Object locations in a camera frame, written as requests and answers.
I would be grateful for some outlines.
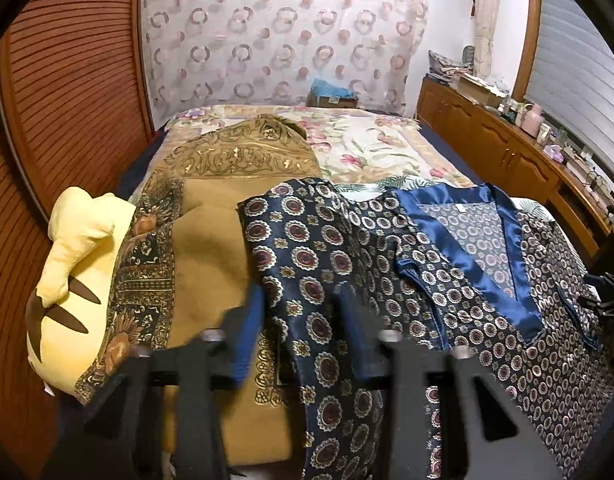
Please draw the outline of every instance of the wooden dresser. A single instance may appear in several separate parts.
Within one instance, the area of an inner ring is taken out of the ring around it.
[[[532,198],[554,215],[589,265],[610,232],[591,194],[520,128],[425,79],[418,119],[427,123],[485,182],[509,196]]]

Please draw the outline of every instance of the box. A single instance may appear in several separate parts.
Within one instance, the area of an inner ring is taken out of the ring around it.
[[[469,101],[477,101],[481,105],[498,108],[503,102],[504,94],[475,77],[461,76],[455,90]]]
[[[307,106],[315,108],[357,108],[358,99],[327,96],[318,98],[314,92],[309,92],[307,96]]]

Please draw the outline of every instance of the floral bedspread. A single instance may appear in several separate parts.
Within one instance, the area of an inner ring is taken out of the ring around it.
[[[169,120],[165,141],[151,164],[162,161],[186,140],[258,114],[276,114],[302,124],[323,176],[335,184],[415,176],[434,184],[473,186],[420,134],[418,121],[349,108],[252,105],[192,108]]]

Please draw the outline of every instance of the cabinet door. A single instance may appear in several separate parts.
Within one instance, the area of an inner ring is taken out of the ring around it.
[[[475,128],[469,139],[471,140],[470,154],[465,161],[473,161],[471,168],[482,180],[503,187],[504,168],[516,143],[504,124],[487,117],[485,112],[480,110],[476,113],[478,117],[472,122]]]
[[[448,99],[445,107],[443,138],[470,167],[475,162],[471,149],[474,105],[458,94]]]
[[[444,90],[439,84],[425,79],[418,100],[419,118],[441,136],[441,132],[445,129],[445,108],[447,106]]]
[[[558,183],[558,177],[547,164],[539,160],[535,150],[517,145],[505,168],[504,184],[501,186],[509,196],[531,198],[542,204],[547,202]]]

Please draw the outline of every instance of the patterned fabric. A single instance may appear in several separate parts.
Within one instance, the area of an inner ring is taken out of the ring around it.
[[[165,157],[162,167],[179,178],[319,174],[305,138],[295,121],[260,114],[188,140]]]
[[[289,106],[216,105],[177,114],[165,126],[167,136],[152,158],[147,174],[186,141],[260,114],[275,114],[301,124],[322,174],[334,183],[378,182],[410,176],[433,184],[473,186],[420,134],[414,119],[356,109]],[[130,202],[135,203],[146,178]]]
[[[396,187],[398,189],[420,189],[421,187],[429,187],[436,184],[430,179],[422,178],[419,176],[392,176],[383,178],[375,184],[338,184],[335,189],[337,193],[340,193],[346,199],[352,202],[365,202],[373,198],[378,197],[380,194],[389,189],[389,187]],[[525,211],[527,214],[535,216],[540,220],[554,223],[556,229],[558,229],[562,236],[565,238],[567,245],[571,249],[572,256],[575,263],[580,269],[581,274],[586,274],[587,270],[584,266],[583,260],[575,250],[571,240],[564,234],[562,228],[557,224],[556,219],[549,212],[549,210],[539,202],[531,200],[530,198],[512,198],[511,201],[514,206],[520,211]],[[594,296],[597,296],[596,289],[592,286],[588,286]]]
[[[287,178],[321,176],[305,137],[296,122],[262,115],[191,139],[154,166],[118,253],[100,354],[78,383],[82,402],[132,346],[183,345],[247,301],[256,276],[237,204]],[[292,454],[292,411],[300,407],[286,402],[289,388],[280,388],[287,373],[279,364],[287,360],[276,361],[274,336],[260,334],[238,391],[215,396],[231,465]],[[168,452],[175,448],[177,390],[165,389],[162,443]],[[267,433],[259,439],[263,425]]]
[[[427,0],[142,0],[156,123],[221,102],[300,104],[316,77],[398,111]]]
[[[429,348],[469,345],[532,420],[565,477],[579,465],[613,398],[606,352],[585,346],[561,302],[586,289],[558,230],[517,212],[522,258],[544,330],[522,339],[446,254],[407,217],[394,192],[350,203],[334,187],[306,178],[274,187],[240,206],[245,239],[261,273],[272,320],[289,350],[306,408],[305,478],[367,478],[376,467],[385,403],[351,373],[349,348],[332,306],[335,287],[352,283],[385,327]],[[400,260],[420,266],[420,283],[397,275]],[[576,304],[585,333],[597,319]],[[438,392],[427,390],[428,477],[440,474]]]
[[[174,309],[173,222],[182,210],[182,182],[153,182],[136,206],[110,291],[107,330],[97,359],[78,379],[86,404],[136,345],[164,348]]]
[[[514,280],[504,246],[504,235],[496,204],[425,205],[420,208],[447,228],[468,254],[503,292],[516,299]]]

